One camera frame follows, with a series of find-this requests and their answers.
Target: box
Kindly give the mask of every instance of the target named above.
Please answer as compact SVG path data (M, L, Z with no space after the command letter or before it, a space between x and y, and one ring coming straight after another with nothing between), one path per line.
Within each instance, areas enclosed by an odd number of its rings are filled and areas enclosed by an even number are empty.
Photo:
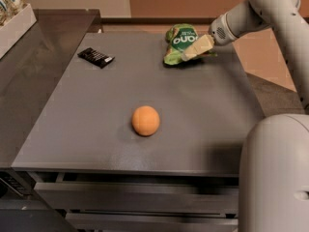
M16 14L7 24L0 27L0 59L36 23L30 4Z

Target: table surface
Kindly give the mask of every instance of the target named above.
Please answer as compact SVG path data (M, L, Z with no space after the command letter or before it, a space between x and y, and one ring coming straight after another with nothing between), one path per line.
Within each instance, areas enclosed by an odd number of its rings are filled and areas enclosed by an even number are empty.
M264 118L233 46L177 68L161 34L87 34L115 56L99 69L76 54L13 162L15 169L237 176L243 140ZM154 107L156 134L137 135L135 108Z
M0 60L0 169L10 168L98 11L35 10L37 23Z

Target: orange ball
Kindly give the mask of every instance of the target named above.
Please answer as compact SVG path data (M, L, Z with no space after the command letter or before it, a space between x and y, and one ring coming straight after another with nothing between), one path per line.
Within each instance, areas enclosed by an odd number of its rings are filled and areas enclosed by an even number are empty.
M147 105L140 106L133 113L132 125L138 134L149 136L157 131L160 117L154 108Z

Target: green bag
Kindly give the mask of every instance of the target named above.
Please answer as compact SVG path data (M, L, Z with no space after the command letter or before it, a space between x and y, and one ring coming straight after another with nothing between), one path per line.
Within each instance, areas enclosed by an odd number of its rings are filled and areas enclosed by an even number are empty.
M183 61L182 53L199 38L195 28L190 24L176 24L166 32L165 40L169 43L164 56L164 63L167 65L178 65ZM208 51L198 56L215 55Z

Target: black packet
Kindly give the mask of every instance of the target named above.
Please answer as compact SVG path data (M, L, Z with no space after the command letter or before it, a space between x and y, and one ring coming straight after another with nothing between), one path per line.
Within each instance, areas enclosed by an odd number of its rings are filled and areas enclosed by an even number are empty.
M92 48L87 48L77 54L78 57L87 60L88 62L99 66L101 69L103 69L105 66L107 66L110 62L114 60L115 57L107 56L103 53L100 53L96 50L93 50Z

